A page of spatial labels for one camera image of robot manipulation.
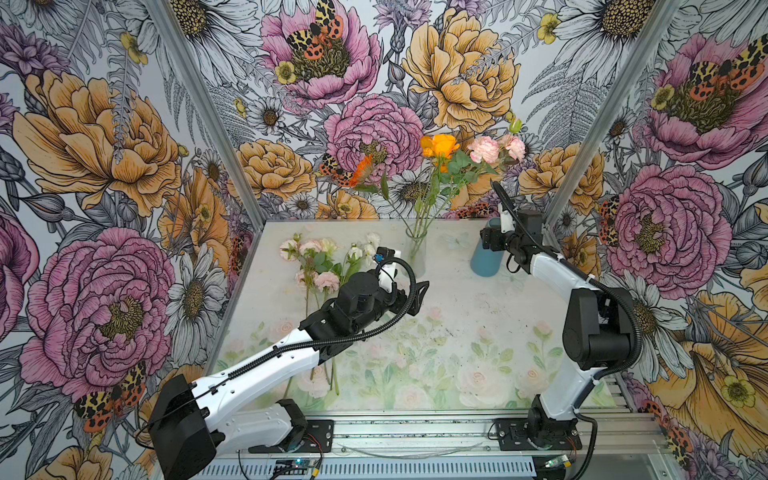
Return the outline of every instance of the glass vase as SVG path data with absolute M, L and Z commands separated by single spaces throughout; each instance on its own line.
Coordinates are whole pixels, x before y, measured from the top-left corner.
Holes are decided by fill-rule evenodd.
M 427 232 L 411 235 L 411 232 L 406 231 L 406 236 L 408 241 L 406 242 L 406 251 L 404 252 L 403 259 L 413 268 L 416 278 L 420 278 L 424 276 L 427 269 Z

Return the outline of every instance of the flower bud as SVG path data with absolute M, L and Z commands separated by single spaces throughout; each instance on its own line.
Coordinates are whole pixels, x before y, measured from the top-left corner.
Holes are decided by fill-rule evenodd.
M 35 215 L 49 223 L 74 219 L 74 212 L 67 207 L 64 199 L 54 194 L 37 194 L 31 197 L 19 198 Z

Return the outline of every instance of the purple flower illustration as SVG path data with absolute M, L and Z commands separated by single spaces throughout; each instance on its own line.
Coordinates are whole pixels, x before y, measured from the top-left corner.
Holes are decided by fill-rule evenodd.
M 691 65 L 721 65 L 746 47 L 746 42 L 731 47 L 730 39 L 717 44 L 714 35 L 691 37 L 656 79 L 644 143 L 672 160 L 696 162 L 708 170 L 725 167 L 755 148 L 768 135 L 768 74 L 743 90 L 717 87 L 704 100 L 691 97 Z
M 77 399 L 119 383 L 141 361 L 156 372 L 170 350 L 163 330 L 173 282 L 165 253 L 128 228 L 54 253 L 29 289 L 35 336 L 22 351 L 22 378 Z
M 38 268 L 35 241 L 14 217 L 0 212 L 0 340 L 16 325 L 24 284 Z
M 51 70 L 56 75 L 69 71 L 69 60 L 59 54 L 58 46 L 36 38 L 35 33 L 25 35 L 18 25 L 0 24 L 0 63 L 16 70 L 22 77 L 42 75 Z
M 376 83 L 381 57 L 377 35 L 368 36 L 354 8 L 347 12 L 338 0 L 334 4 L 343 33 L 341 38 L 329 40 L 331 46 L 324 47 L 319 60 L 305 59 L 286 40 L 292 33 L 310 28 L 315 21 L 315 7 L 309 14 L 296 11 L 288 16 L 281 11 L 279 16 L 268 15 L 262 20 L 262 49 L 267 52 L 261 56 L 262 65 L 275 71 L 278 82 L 285 85 L 300 108 L 343 103 L 355 94 L 370 91 Z
M 377 94 L 356 97 L 325 123 L 328 153 L 341 168 L 353 172 L 367 155 L 372 156 L 373 183 L 414 170 L 422 161 L 422 122 L 413 110 L 398 107 Z
M 17 111 L 8 94 L 0 94 L 0 134 L 12 135 L 13 114 Z
M 732 232 L 722 206 L 712 177 L 691 165 L 643 167 L 619 196 L 611 267 L 655 284 L 663 298 L 695 293 L 728 254 Z

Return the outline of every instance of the flower wallpaper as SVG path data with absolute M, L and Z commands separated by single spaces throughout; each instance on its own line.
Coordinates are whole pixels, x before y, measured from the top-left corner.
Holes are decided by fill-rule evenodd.
M 146 479 L 136 432 L 202 375 L 254 242 L 136 14 L 0 0 L 3 478 Z
M 125 2 L 139 5 L 130 32 L 167 60 L 142 1 Z M 523 160 L 441 216 L 498 214 L 493 180 L 546 211 L 654 3 L 171 2 L 274 219 L 413 212 L 429 179 L 422 135 L 466 148 L 517 121 Z M 571 262 L 632 292 L 644 341 L 627 383 L 690 478 L 768 478 L 763 3 L 680 2 L 551 225 Z M 366 158 L 391 201 L 345 186 Z

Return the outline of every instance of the vent grille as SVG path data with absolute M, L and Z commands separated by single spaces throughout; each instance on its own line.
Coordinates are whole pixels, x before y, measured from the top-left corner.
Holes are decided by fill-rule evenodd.
M 243 469 L 250 480 L 272 476 L 275 460 L 243 459 Z M 327 458 L 318 480 L 357 480 L 368 478 L 512 478 L 535 477 L 529 456 L 493 459 L 488 457 L 429 458 L 425 460 L 390 460 L 385 458 Z M 306 478 L 307 475 L 281 475 L 280 480 Z M 244 480 L 237 460 L 216 458 L 194 480 Z

